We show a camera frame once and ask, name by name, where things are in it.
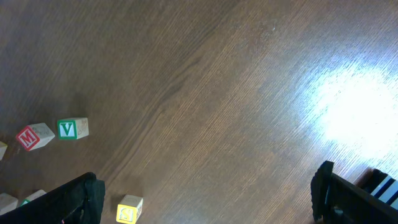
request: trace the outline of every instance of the white toy block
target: white toy block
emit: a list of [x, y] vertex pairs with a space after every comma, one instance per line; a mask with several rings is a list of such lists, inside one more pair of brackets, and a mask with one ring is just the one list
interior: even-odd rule
[[67, 118], [58, 121], [60, 139], [80, 139], [88, 134], [87, 118]]
[[28, 196], [27, 198], [25, 198], [24, 201], [21, 203], [21, 206], [23, 206], [23, 205], [25, 205], [25, 204], [27, 204], [27, 203], [39, 198], [39, 197], [41, 197], [41, 196], [43, 196], [45, 194], [46, 194], [46, 192], [44, 190], [38, 190], [35, 193], [33, 193], [30, 196]]
[[17, 135], [17, 140], [26, 151], [31, 151], [47, 145], [54, 137], [51, 129], [45, 123], [40, 123], [26, 126]]
[[6, 153], [6, 150], [7, 150], [7, 145], [4, 144], [3, 142], [0, 142], [0, 160], [2, 159], [4, 154]]
[[17, 208], [17, 205], [18, 199], [6, 193], [0, 194], [0, 215], [13, 211]]
[[118, 205], [116, 221], [119, 223], [135, 224], [141, 215], [144, 199], [132, 195], [124, 196]]

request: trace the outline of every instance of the floor plank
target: floor plank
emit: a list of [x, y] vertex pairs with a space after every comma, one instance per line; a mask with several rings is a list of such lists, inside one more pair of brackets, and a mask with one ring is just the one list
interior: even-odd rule
[[[0, 191], [92, 171], [103, 223], [310, 223], [324, 160], [398, 178], [396, 1], [0, 1]], [[25, 152], [27, 124], [90, 136]]]

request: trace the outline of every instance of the letter block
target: letter block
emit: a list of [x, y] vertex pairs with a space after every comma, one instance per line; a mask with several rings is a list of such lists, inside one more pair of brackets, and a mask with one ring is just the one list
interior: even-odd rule
[[58, 136], [60, 139], [80, 139], [87, 135], [87, 118], [67, 118], [58, 121]]
[[144, 199], [132, 195], [124, 196], [118, 205], [116, 221], [119, 223], [135, 224], [141, 215]]
[[0, 194], [0, 215], [11, 212], [17, 208], [18, 199], [3, 193]]
[[26, 151], [31, 151], [47, 145], [54, 137], [51, 129], [45, 123], [40, 123], [26, 126], [16, 138]]
[[3, 142], [0, 142], [0, 160], [2, 159], [4, 154], [6, 153], [6, 150], [7, 150], [7, 145], [4, 144]]
[[28, 196], [27, 198], [25, 198], [24, 201], [21, 203], [21, 206], [23, 206], [23, 205], [25, 205], [25, 204], [27, 204], [27, 203], [39, 198], [39, 197], [41, 197], [41, 196], [43, 196], [45, 194], [46, 194], [46, 192], [44, 190], [38, 190], [35, 193], [33, 193], [30, 196]]

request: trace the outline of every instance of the red letter m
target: red letter m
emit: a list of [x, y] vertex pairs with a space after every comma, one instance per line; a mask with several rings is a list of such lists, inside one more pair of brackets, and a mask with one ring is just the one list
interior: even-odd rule
[[26, 130], [24, 133], [21, 134], [19, 138], [26, 147], [29, 147], [36, 141], [36, 138], [32, 135], [32, 133], [30, 133], [30, 130]]

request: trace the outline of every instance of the red border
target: red border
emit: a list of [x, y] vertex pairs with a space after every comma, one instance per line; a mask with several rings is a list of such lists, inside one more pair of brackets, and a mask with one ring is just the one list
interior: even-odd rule
[[[28, 129], [29, 131], [31, 131], [31, 133], [35, 136], [35, 138], [36, 138], [36, 143], [34, 143], [33, 145], [31, 145], [30, 147], [28, 147], [28, 148], [26, 148], [25, 147], [25, 144], [19, 139], [19, 136], [22, 134], [22, 133], [24, 133], [25, 131], [26, 131], [26, 129]], [[20, 131], [18, 134], [17, 134], [17, 136], [16, 136], [16, 139], [19, 141], [19, 143], [25, 148], [25, 150], [26, 151], [30, 151], [30, 149], [32, 149], [37, 143], [39, 143], [39, 141], [40, 141], [40, 138], [37, 136], [37, 134], [33, 131], [33, 129], [31, 128], [31, 127], [29, 127], [29, 126], [26, 126], [22, 131]]]

